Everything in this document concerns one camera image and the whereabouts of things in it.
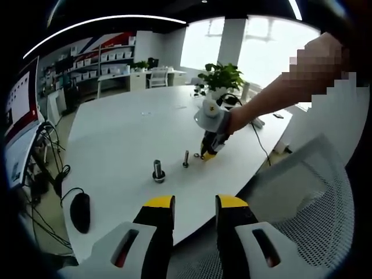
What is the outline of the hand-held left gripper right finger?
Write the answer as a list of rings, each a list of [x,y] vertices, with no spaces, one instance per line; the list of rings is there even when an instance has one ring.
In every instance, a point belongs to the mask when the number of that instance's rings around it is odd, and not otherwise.
[[[242,199],[216,195],[216,226],[224,278],[305,278],[297,245]]]

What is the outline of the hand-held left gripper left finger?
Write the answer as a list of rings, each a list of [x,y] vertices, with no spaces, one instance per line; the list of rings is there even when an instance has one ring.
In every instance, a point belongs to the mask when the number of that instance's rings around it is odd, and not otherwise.
[[[132,222],[97,241],[84,278],[166,278],[175,223],[174,195],[147,201]]]

